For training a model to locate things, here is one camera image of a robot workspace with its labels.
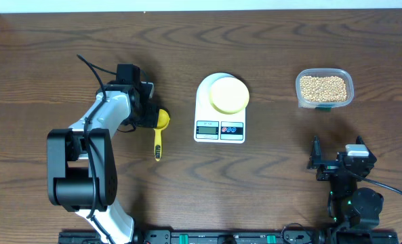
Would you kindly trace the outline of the yellow bowl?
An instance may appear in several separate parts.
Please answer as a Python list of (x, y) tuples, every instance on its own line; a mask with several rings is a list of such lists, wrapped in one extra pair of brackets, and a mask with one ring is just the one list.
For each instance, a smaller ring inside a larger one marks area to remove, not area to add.
[(249, 90), (237, 78), (220, 78), (213, 82), (209, 89), (209, 102), (219, 113), (239, 113), (249, 103)]

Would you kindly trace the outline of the yellow measuring scoop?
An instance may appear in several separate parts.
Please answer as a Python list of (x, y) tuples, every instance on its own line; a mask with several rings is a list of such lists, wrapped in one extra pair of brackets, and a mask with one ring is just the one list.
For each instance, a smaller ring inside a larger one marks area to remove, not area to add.
[(169, 122), (170, 122), (170, 116), (169, 116), (168, 112), (164, 109), (160, 109), (158, 120), (157, 120), (157, 126), (154, 128), (154, 131), (155, 131), (154, 153), (155, 153), (156, 161), (161, 160), (161, 157), (163, 154), (161, 132), (168, 127)]

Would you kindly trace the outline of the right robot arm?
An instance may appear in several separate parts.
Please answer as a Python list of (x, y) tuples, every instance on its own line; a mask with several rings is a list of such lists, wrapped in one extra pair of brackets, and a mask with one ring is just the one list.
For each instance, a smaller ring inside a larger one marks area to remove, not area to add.
[(357, 183), (366, 179), (377, 158), (359, 136), (347, 144), (334, 160), (324, 159), (318, 137), (314, 137), (308, 168), (317, 171), (316, 180), (329, 182), (327, 212), (334, 220), (331, 226), (316, 230), (313, 243), (389, 244), (398, 236), (389, 230), (376, 230), (380, 224), (384, 197)]

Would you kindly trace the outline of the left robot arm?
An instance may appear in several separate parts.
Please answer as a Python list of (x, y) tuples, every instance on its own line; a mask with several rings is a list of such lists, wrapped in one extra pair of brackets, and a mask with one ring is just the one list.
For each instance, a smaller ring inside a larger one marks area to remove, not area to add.
[(84, 218), (101, 243), (143, 243), (142, 231), (117, 199), (112, 138), (122, 125), (155, 128), (154, 85), (111, 81), (96, 92), (87, 112), (66, 129), (47, 135), (50, 202)]

